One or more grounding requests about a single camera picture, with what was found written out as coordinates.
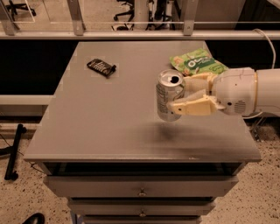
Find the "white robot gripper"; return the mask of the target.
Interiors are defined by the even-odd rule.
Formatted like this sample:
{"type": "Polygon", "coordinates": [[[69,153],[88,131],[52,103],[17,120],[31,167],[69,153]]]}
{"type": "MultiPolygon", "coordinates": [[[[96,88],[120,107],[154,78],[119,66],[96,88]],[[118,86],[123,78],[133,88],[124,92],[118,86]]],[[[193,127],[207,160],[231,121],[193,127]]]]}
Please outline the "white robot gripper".
{"type": "Polygon", "coordinates": [[[256,109],[257,77],[252,68],[229,69],[218,76],[198,73],[184,81],[185,91],[194,94],[167,103],[177,115],[210,116],[221,110],[231,116],[249,116],[256,109]]]}

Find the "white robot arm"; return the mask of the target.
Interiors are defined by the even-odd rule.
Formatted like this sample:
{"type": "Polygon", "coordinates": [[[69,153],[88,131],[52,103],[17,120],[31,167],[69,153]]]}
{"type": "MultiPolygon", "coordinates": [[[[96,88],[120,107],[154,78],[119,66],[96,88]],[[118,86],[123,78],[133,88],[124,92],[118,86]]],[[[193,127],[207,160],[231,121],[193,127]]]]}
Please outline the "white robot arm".
{"type": "Polygon", "coordinates": [[[185,78],[187,97],[167,103],[177,115],[230,116],[280,112],[280,69],[233,68],[221,74],[200,73],[185,78]]]}

